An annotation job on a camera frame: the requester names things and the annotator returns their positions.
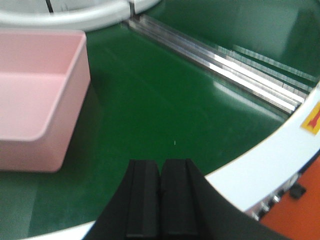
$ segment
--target white plastic edge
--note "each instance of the white plastic edge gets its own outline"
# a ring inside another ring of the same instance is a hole
[[[316,135],[301,124],[320,101],[320,83],[304,104],[272,135],[206,176],[212,186],[246,212],[297,173],[319,150]]]
[[[160,0],[129,0],[129,2],[134,4],[134,12],[139,14],[156,5]]]
[[[81,240],[94,224],[94,221],[44,235],[25,238],[24,240]]]
[[[0,10],[0,27],[89,31],[119,23],[129,17],[129,2],[113,0],[81,10],[54,14],[15,13]]]

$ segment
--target red symbol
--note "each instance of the red symbol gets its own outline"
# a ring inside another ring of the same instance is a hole
[[[314,118],[308,123],[308,126],[311,126],[313,129],[317,126],[317,122],[320,119],[320,108],[318,113],[314,116]]]

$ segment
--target pink plastic bin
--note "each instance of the pink plastic bin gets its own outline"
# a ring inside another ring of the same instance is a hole
[[[0,30],[0,170],[59,170],[89,82],[84,32]]]

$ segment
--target yellow warning label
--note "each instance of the yellow warning label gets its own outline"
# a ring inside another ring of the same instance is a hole
[[[301,125],[302,128],[316,135],[320,130],[320,101]]]

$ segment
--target aluminum rail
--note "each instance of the aluminum rail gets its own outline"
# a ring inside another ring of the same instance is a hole
[[[125,22],[134,31],[165,45],[289,115],[307,97],[307,94],[300,89],[289,86],[151,17],[133,16]]]

